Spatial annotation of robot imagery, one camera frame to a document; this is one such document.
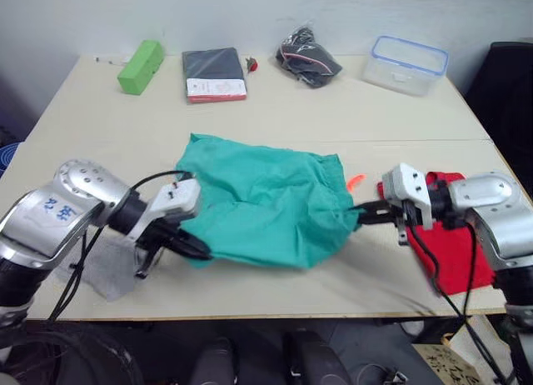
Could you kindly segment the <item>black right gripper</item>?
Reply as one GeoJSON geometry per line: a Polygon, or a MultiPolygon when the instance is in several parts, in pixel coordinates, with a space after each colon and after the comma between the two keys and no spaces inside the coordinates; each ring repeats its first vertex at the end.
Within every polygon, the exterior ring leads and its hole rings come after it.
{"type": "Polygon", "coordinates": [[[377,225],[394,223],[398,232],[398,244],[408,246],[408,231],[412,225],[416,224],[416,207],[410,200],[399,202],[389,202],[384,199],[365,202],[361,205],[365,211],[359,215],[360,225],[377,225]]]}

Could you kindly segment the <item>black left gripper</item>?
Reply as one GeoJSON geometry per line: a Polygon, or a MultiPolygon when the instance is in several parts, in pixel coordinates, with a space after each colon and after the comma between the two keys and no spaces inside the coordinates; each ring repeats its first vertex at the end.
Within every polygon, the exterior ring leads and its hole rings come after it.
{"type": "Polygon", "coordinates": [[[136,245],[146,252],[135,276],[145,279],[158,260],[162,248],[168,249],[184,258],[197,261],[212,259],[209,247],[200,238],[187,231],[179,230],[162,218],[151,222],[142,235],[136,240],[136,245]]]}

